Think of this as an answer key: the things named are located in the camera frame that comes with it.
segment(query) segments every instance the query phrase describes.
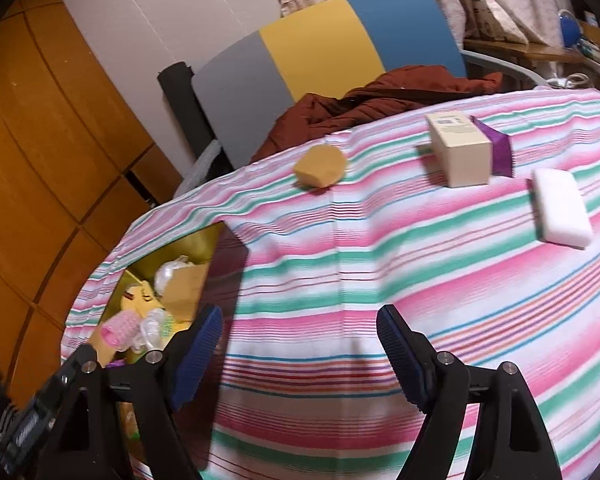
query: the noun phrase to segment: pink hair roller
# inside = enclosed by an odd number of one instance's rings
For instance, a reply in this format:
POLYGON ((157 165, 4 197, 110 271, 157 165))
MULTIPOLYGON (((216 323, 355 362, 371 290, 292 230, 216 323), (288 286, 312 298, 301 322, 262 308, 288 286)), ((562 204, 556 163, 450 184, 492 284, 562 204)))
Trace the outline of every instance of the pink hair roller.
POLYGON ((135 310, 122 310, 103 323, 100 335, 107 345, 118 351, 125 351, 140 332, 141 321, 142 318, 135 310))

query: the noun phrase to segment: white wall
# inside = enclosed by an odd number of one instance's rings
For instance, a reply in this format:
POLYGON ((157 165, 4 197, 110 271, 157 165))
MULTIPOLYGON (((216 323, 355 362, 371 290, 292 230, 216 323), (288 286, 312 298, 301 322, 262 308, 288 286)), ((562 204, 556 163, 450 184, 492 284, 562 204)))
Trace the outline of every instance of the white wall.
POLYGON ((193 162, 156 80, 185 61, 194 72, 280 16, 277 0, 64 0, 114 85, 173 165, 193 162))

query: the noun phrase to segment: wooden door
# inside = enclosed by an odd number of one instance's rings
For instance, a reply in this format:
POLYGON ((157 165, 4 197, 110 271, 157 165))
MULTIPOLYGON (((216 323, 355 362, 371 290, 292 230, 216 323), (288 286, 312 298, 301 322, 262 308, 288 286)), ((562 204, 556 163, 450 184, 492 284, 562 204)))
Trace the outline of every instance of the wooden door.
POLYGON ((62 0, 17 0, 0 22, 0 372, 17 405, 58 368, 90 273, 179 183, 62 0))

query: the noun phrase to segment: yellow sponge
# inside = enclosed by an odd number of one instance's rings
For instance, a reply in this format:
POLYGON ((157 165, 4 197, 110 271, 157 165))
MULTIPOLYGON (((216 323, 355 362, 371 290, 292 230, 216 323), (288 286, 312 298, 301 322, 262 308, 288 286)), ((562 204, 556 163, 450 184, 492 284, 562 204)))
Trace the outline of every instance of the yellow sponge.
POLYGON ((347 159, 335 146, 319 144, 307 151, 296 162, 294 173, 301 184, 328 187, 344 176, 347 159))

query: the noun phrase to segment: chair backrest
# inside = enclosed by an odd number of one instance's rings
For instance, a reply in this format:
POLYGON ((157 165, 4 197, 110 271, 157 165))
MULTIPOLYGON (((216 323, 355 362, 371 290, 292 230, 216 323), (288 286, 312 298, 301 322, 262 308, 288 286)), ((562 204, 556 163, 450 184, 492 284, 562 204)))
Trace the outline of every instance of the chair backrest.
POLYGON ((193 76, 200 105, 235 168, 308 92, 342 97, 388 70, 464 63, 434 0, 328 0, 234 43, 193 76))

